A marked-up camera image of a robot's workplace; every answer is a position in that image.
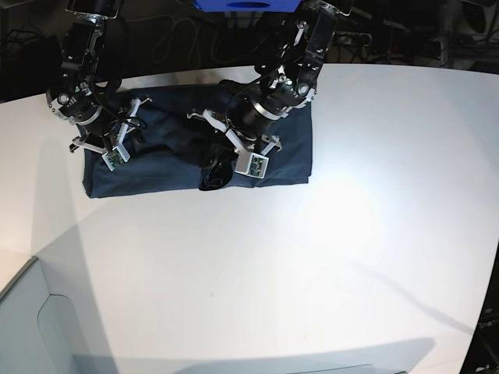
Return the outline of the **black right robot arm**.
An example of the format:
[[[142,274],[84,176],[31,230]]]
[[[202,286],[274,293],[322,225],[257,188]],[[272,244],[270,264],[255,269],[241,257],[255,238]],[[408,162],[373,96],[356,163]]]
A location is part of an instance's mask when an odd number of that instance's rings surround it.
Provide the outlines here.
[[[68,1],[65,10],[75,16],[62,40],[62,64],[46,92],[48,108],[61,120],[79,127],[83,134],[73,140],[71,151],[81,147],[95,153],[110,154],[130,130],[146,124],[131,112],[111,106],[111,96],[121,85],[117,78],[99,88],[97,67],[107,22],[118,20],[121,1]]]

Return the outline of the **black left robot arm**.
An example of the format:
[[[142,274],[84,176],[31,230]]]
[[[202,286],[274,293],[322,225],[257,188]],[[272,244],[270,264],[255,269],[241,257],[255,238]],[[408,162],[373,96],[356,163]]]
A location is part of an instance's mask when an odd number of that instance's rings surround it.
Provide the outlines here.
[[[230,92],[223,111],[205,108],[188,113],[215,134],[209,162],[203,166],[201,191],[222,189],[235,174],[264,179],[271,156],[282,149],[279,136],[270,134],[269,128],[314,99],[338,21],[352,7],[351,1],[300,2],[268,41],[254,68],[256,79],[222,80],[219,85]]]

